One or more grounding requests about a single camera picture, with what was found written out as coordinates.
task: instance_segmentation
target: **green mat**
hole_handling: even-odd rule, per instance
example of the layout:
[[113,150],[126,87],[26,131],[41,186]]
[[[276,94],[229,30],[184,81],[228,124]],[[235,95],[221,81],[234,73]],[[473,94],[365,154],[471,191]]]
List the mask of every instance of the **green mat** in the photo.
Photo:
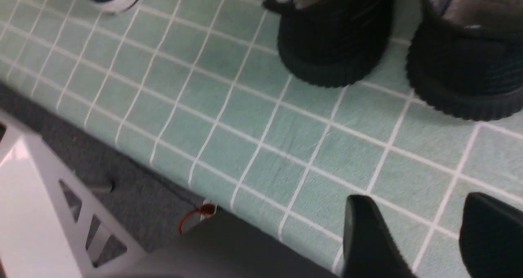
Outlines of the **green mat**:
[[117,17],[86,0],[0,0],[0,80],[334,272],[357,193],[420,277],[467,277],[467,193],[523,208],[523,115],[470,123],[411,93],[419,1],[397,0],[369,77],[326,90],[281,65],[261,0],[146,0]]

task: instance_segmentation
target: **white grout line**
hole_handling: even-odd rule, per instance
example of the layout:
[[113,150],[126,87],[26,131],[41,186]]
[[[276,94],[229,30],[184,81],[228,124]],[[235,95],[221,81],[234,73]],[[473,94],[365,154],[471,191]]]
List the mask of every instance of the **white grout line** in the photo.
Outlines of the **white grout line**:
[[[216,23],[216,20],[218,19],[218,15],[220,15],[220,11],[222,9],[222,6],[224,6],[224,3],[225,3],[226,0],[221,0],[220,1],[220,4],[218,5],[218,7],[216,8],[216,12],[215,12],[215,15],[213,16],[212,18],[212,21],[211,21],[211,24],[209,25],[209,28],[207,30],[207,34],[205,36],[205,39],[203,40],[203,43],[200,47],[200,51],[198,51],[198,55],[196,55],[196,58],[194,59],[194,62],[192,63],[192,66],[190,68],[190,71],[189,71],[189,74],[187,75],[187,78],[185,79],[185,82],[183,83],[183,86],[181,87],[180,89],[180,92],[178,93],[178,96],[176,97],[176,101],[175,101],[175,104],[174,104],[174,107],[172,107],[172,110],[169,114],[169,117],[168,119],[165,121],[165,124],[163,125],[160,133],[158,134],[157,136],[157,139],[155,140],[155,143],[154,143],[154,147],[153,147],[153,152],[151,153],[151,157],[149,158],[149,163],[152,164],[152,162],[154,161],[154,156],[156,154],[156,148],[158,146],[158,142],[159,140],[162,138],[165,130],[167,129],[167,127],[169,126],[169,123],[170,121],[172,120],[172,117],[174,116],[175,112],[176,112],[176,109],[178,107],[178,104],[179,104],[179,101],[181,99],[181,96],[183,95],[183,93],[185,92],[185,88],[187,87],[187,84],[189,83],[191,77],[192,77],[192,74],[194,73],[194,68],[196,67],[196,64],[198,63],[198,61],[200,60],[202,54],[203,54],[203,51],[205,50],[205,46],[207,45],[207,42],[209,41],[209,37],[211,36],[211,30],[212,30],[212,27],[214,27],[215,23]],[[189,172],[189,179],[190,179],[190,176],[192,175],[192,171],[194,170],[194,166],[197,162],[199,157],[196,157],[195,161],[192,163],[192,166],[191,166],[191,170]]]
[[65,83],[65,86],[62,90],[62,93],[60,94],[60,98],[58,99],[58,102],[56,103],[56,113],[58,113],[58,108],[60,107],[60,103],[62,102],[62,97],[64,96],[65,90],[71,83],[71,80],[73,79],[73,76],[76,72],[76,69],[78,68],[78,65],[80,64],[80,60],[82,59],[82,56],[84,56],[85,49],[87,48],[87,44],[89,43],[91,37],[93,36],[93,33],[95,31],[96,24],[100,20],[100,17],[102,15],[102,12],[98,13],[98,16],[96,17],[95,23],[93,25],[93,28],[89,32],[89,35],[87,36],[87,39],[85,40],[84,45],[82,46],[82,51],[80,52],[80,55],[78,56],[78,59],[76,60],[75,65],[73,66],[73,70],[71,71],[71,74],[69,75],[69,78],[67,79],[67,83]]
[[340,246],[340,249],[338,250],[338,253],[336,254],[334,258],[334,262],[332,263],[331,272],[336,273],[336,268],[338,267],[338,264],[340,263],[340,260],[343,256],[343,243]]
[[203,146],[200,148],[200,151],[198,152],[198,155],[196,156],[195,161],[192,163],[191,170],[189,171],[189,180],[187,181],[187,184],[188,184],[189,187],[191,187],[192,175],[193,175],[193,172],[194,172],[194,167],[196,166],[196,163],[198,163],[198,161],[200,160],[200,157],[203,154],[203,151],[207,147],[207,144],[209,143],[213,133],[215,132],[217,123],[220,121],[220,118],[221,118],[222,114],[224,114],[224,112],[226,110],[228,101],[230,99],[230,96],[232,95],[232,91],[234,90],[234,85],[237,83],[238,78],[241,75],[241,72],[243,71],[243,67],[245,66],[245,63],[247,62],[247,59],[249,58],[250,51],[253,48],[252,45],[254,44],[254,42],[256,41],[256,38],[258,37],[258,34],[260,32],[260,29],[262,27],[262,24],[263,24],[263,22],[265,20],[265,16],[266,15],[267,15],[267,11],[264,11],[264,13],[261,16],[261,19],[260,19],[260,21],[258,23],[258,27],[256,28],[256,32],[254,33],[254,36],[252,37],[252,41],[250,42],[250,46],[248,47],[247,52],[245,53],[245,56],[243,57],[243,60],[241,61],[241,65],[239,66],[238,72],[237,72],[236,76],[234,77],[234,80],[233,80],[232,84],[230,85],[230,88],[229,88],[229,90],[227,92],[224,104],[222,105],[222,108],[220,109],[220,112],[218,113],[218,116],[216,117],[216,123],[214,123],[213,126],[211,127],[211,131],[209,131],[209,134],[207,135],[207,138],[205,139],[205,142],[203,143]]
[[345,92],[347,92],[347,88],[348,88],[348,86],[345,86],[343,88],[343,90],[340,92],[340,95],[338,96],[338,100],[336,101],[336,103],[334,104],[334,107],[332,108],[331,118],[329,120],[329,123],[327,123],[327,125],[325,126],[323,134],[322,134],[320,140],[318,141],[318,143],[316,144],[316,148],[314,148],[314,151],[312,152],[311,158],[309,159],[307,166],[305,168],[305,171],[303,172],[303,175],[302,175],[301,179],[299,180],[296,190],[294,191],[293,196],[291,197],[289,205],[285,209],[284,217],[282,218],[280,225],[278,226],[278,238],[280,239],[280,241],[283,241],[282,231],[284,229],[285,222],[287,221],[287,218],[289,218],[289,213],[293,209],[293,205],[297,199],[299,191],[301,191],[301,187],[305,183],[308,172],[309,172],[309,170],[311,170],[312,163],[316,159],[316,156],[318,155],[318,152],[320,151],[323,141],[325,141],[325,138],[327,138],[327,134],[329,134],[329,130],[331,129],[334,117],[336,116],[336,113],[338,112],[338,108],[340,108],[340,104],[342,103],[342,100],[345,97]]
[[[156,58],[156,56],[157,56],[157,54],[159,52],[160,47],[162,46],[162,44],[165,41],[166,36],[168,35],[169,29],[170,29],[170,27],[172,25],[172,20],[174,19],[175,15],[176,15],[176,12],[178,12],[178,8],[180,7],[180,3],[181,3],[181,0],[178,0],[178,2],[176,3],[176,6],[175,6],[174,12],[172,13],[172,16],[170,16],[169,23],[168,23],[167,27],[165,28],[165,31],[164,31],[164,33],[162,35],[162,39],[160,39],[160,42],[158,43],[158,45],[154,49],[153,54],[151,56],[151,59],[149,60],[149,64],[147,65],[147,69],[145,70],[145,73],[144,73],[144,75],[142,77],[142,81],[140,82],[140,84],[138,86],[138,91],[136,92],[136,95],[134,96],[134,99],[133,99],[131,105],[129,106],[129,109],[125,113],[125,116],[123,117],[122,123],[118,126],[118,131],[116,132],[116,138],[114,139],[114,145],[116,145],[116,146],[118,146],[118,138],[120,136],[123,124],[125,123],[125,121],[129,117],[129,114],[131,113],[131,111],[132,111],[136,101],[138,100],[138,97],[140,96],[140,93],[142,93],[143,86],[145,84],[145,81],[147,80],[147,77],[149,75],[149,71],[151,71],[151,67],[153,65],[154,59]],[[91,114],[91,112],[93,110],[93,107],[96,104],[96,101],[98,100],[98,98],[99,98],[99,96],[100,96],[100,94],[101,94],[101,92],[103,90],[103,87],[104,87],[105,83],[107,82],[107,79],[108,79],[109,75],[112,73],[112,67],[114,65],[114,62],[115,62],[116,58],[118,57],[118,53],[120,51],[120,47],[122,46],[122,43],[125,41],[125,38],[126,38],[127,34],[129,33],[129,30],[131,29],[132,24],[134,23],[134,20],[135,20],[136,16],[139,13],[139,10],[140,9],[138,8],[135,11],[135,13],[134,13],[134,15],[133,15],[133,17],[132,17],[128,27],[127,27],[127,30],[125,30],[125,33],[122,36],[122,40],[120,41],[120,44],[118,45],[118,49],[116,49],[116,53],[114,53],[114,58],[112,59],[109,71],[108,71],[107,75],[105,76],[105,79],[103,80],[103,82],[102,82],[102,84],[100,86],[100,89],[99,89],[98,93],[96,94],[95,99],[93,99],[93,104],[89,108],[89,112],[87,113],[87,116],[86,116],[85,121],[84,121],[84,127],[87,127],[87,121],[89,119],[89,116],[90,116],[90,114]]]
[[289,87],[289,84],[291,83],[291,79],[292,78],[293,78],[293,76],[289,75],[289,78],[287,79],[287,81],[285,83],[284,89],[280,93],[280,97],[278,98],[278,102],[274,106],[273,112],[270,115],[269,122],[267,122],[267,125],[265,126],[265,130],[263,131],[263,134],[261,135],[262,137],[260,138],[258,146],[256,147],[256,150],[254,151],[252,157],[250,157],[250,161],[247,164],[247,166],[245,167],[245,170],[241,174],[241,177],[238,180],[238,184],[237,184],[236,188],[234,189],[234,192],[232,194],[232,198],[230,198],[230,209],[233,212],[234,212],[234,200],[236,200],[236,195],[238,194],[239,187],[243,183],[243,180],[245,179],[245,177],[247,176],[247,174],[248,174],[248,172],[250,170],[250,167],[254,163],[254,159],[256,159],[256,156],[258,155],[258,153],[260,152],[260,149],[263,146],[263,141],[265,141],[265,137],[269,133],[270,126],[273,124],[273,120],[274,120],[274,117],[276,116],[276,112],[278,112],[278,109],[280,108],[280,103],[282,103],[282,99],[284,99],[284,95],[287,92],[287,88]]
[[47,65],[47,62],[49,62],[49,58],[51,58],[51,54],[55,49],[58,47],[56,44],[58,43],[58,39],[60,39],[60,36],[62,35],[62,31],[65,27],[65,23],[67,22],[67,19],[69,18],[69,14],[71,14],[71,11],[73,10],[74,4],[76,3],[76,0],[71,1],[71,5],[69,6],[69,9],[67,10],[67,13],[65,14],[64,19],[62,20],[62,24],[60,25],[60,29],[58,29],[58,35],[56,35],[56,38],[54,39],[53,44],[51,45],[51,49],[49,49],[49,53],[47,53],[47,57],[45,58],[45,61],[43,62],[42,68],[38,72],[38,77],[36,78],[36,82],[34,83],[34,86],[31,91],[30,98],[33,97],[34,91],[36,90],[38,83],[40,82],[40,79],[42,77],[43,70],[45,69],[45,66]]
[[[18,61],[20,60],[20,57],[22,56],[22,52],[24,52],[24,49],[26,48],[27,42],[29,41],[29,36],[31,36],[32,33],[34,32],[34,28],[36,28],[36,24],[38,23],[41,15],[42,15],[43,8],[44,8],[45,4],[47,4],[47,0],[43,1],[42,7],[38,10],[38,15],[37,15],[36,19],[34,20],[33,25],[31,26],[31,29],[30,29],[29,34],[28,34],[28,38],[25,39],[24,45],[22,45],[22,48],[20,49],[20,52],[18,53],[18,56],[15,59],[15,64],[18,63]],[[9,68],[9,71],[7,72],[6,79],[9,79],[9,77],[10,77],[12,72],[13,72],[13,66],[11,66]]]
[[21,2],[21,0],[16,0],[15,7],[13,8],[13,11],[11,12],[11,15],[9,15],[9,19],[6,22],[7,25],[4,27],[4,29],[2,30],[2,33],[0,34],[0,40],[2,40],[2,38],[4,38],[4,34],[5,34],[6,30],[7,30],[7,26],[11,25],[11,21],[13,20],[13,16],[15,16],[15,12],[16,12],[20,2]]
[[407,114],[407,110],[409,110],[409,106],[411,105],[413,96],[414,96],[414,93],[411,92],[411,95],[409,95],[409,98],[407,99],[407,101],[405,101],[405,105],[403,106],[403,109],[400,112],[398,121],[396,122],[396,125],[394,125],[394,129],[392,130],[389,141],[387,142],[387,146],[385,146],[385,149],[383,150],[383,153],[381,154],[380,161],[378,162],[378,165],[376,166],[376,169],[374,170],[374,173],[372,174],[372,178],[370,179],[370,182],[367,186],[367,193],[370,193],[372,191],[372,189],[374,188],[374,185],[376,184],[378,176],[380,175],[380,172],[381,172],[381,168],[383,168],[383,165],[385,164],[385,160],[387,159],[387,155],[389,155],[390,149],[391,149],[392,145],[394,144],[394,140],[396,140],[396,136],[398,136],[398,133],[400,132],[401,124],[403,123],[403,119],[405,118],[405,115]]
[[498,187],[495,187],[495,186],[492,186],[492,185],[489,185],[483,181],[480,181],[476,178],[473,178],[471,176],[467,176],[467,175],[463,175],[461,174],[460,175],[460,178],[463,179],[464,181],[467,181],[469,183],[472,183],[474,185],[477,185],[479,187],[482,187],[482,188],[485,188],[486,190],[488,191],[491,191],[491,192],[494,192],[496,194],[499,194],[500,196],[508,199],[508,200],[512,200],[516,203],[519,203],[521,205],[523,205],[523,198],[519,195],[514,195],[514,194],[511,194],[509,192],[506,192],[505,190],[503,189],[500,189]]
[[420,266],[420,263],[422,261],[422,258],[430,244],[430,240],[432,239],[432,236],[434,235],[434,230],[439,223],[439,220],[441,219],[441,216],[445,212],[445,207],[447,206],[450,196],[452,196],[452,192],[454,191],[454,188],[456,187],[459,176],[461,174],[461,171],[463,170],[463,167],[465,166],[465,163],[467,162],[467,159],[469,158],[470,151],[472,150],[472,147],[474,146],[474,142],[476,142],[476,138],[478,137],[478,133],[480,131],[481,124],[476,123],[474,126],[474,129],[472,129],[472,133],[470,135],[469,141],[467,142],[467,145],[465,146],[465,150],[463,151],[463,155],[461,156],[461,159],[458,163],[458,166],[456,168],[456,171],[454,172],[454,176],[452,176],[452,180],[450,181],[450,185],[447,188],[447,191],[445,192],[443,196],[443,200],[441,201],[441,204],[439,205],[438,211],[436,212],[436,216],[434,217],[434,221],[430,225],[430,229],[423,241],[422,247],[420,248],[420,251],[418,252],[418,255],[416,256],[416,259],[414,260],[412,269],[414,272],[418,269]]
[[483,122],[482,125],[487,127],[488,129],[502,133],[503,135],[507,135],[507,136],[511,136],[511,137],[514,137],[519,140],[523,140],[523,134],[516,133],[514,131],[510,131],[508,129],[493,125],[492,123]]

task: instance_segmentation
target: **knit shoe upper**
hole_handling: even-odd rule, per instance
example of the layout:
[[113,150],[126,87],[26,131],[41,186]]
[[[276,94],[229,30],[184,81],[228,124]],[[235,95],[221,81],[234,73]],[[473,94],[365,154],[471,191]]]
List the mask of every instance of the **knit shoe upper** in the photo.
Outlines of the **knit shoe upper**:
[[422,0],[411,85],[456,117],[492,120],[523,107],[523,0]]
[[379,62],[394,0],[267,0],[282,14],[278,49],[297,77],[321,86],[352,84]]

